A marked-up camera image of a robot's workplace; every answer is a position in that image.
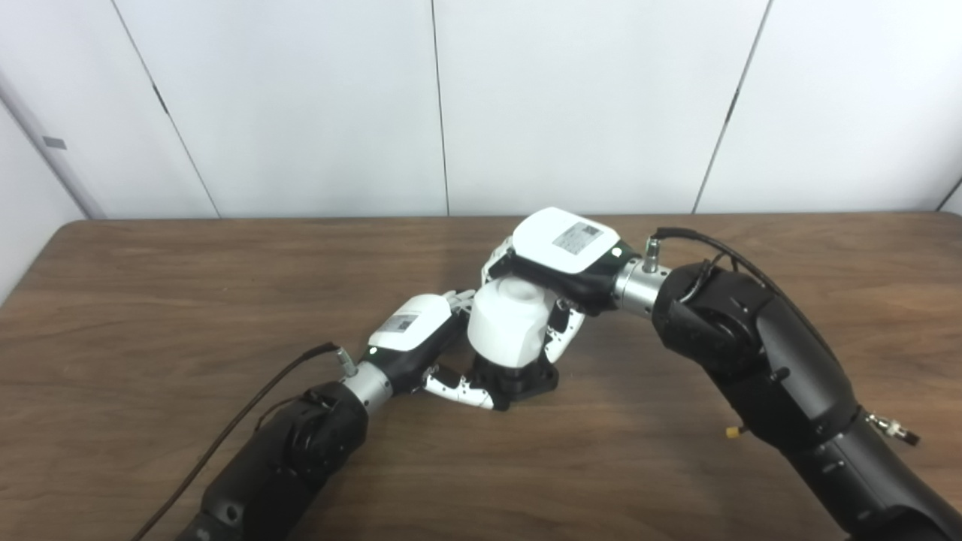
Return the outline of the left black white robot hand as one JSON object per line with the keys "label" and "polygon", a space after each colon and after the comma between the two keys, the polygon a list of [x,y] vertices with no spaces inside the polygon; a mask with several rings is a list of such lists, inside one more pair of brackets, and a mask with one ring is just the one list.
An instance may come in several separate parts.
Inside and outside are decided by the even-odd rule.
{"label": "left black white robot hand", "polygon": [[357,373],[344,383],[368,411],[390,397],[429,391],[468,407],[494,409],[494,398],[439,359],[467,330],[474,290],[416,295],[372,333]]}

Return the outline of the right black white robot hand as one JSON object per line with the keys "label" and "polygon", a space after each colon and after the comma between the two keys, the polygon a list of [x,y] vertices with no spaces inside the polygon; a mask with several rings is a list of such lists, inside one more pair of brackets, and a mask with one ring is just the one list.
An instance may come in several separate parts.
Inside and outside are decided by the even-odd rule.
{"label": "right black white robot hand", "polygon": [[481,283],[518,277],[549,292],[542,352],[554,364],[587,316],[619,310],[616,281],[638,250],[616,230],[557,207],[523,219],[481,270]]}

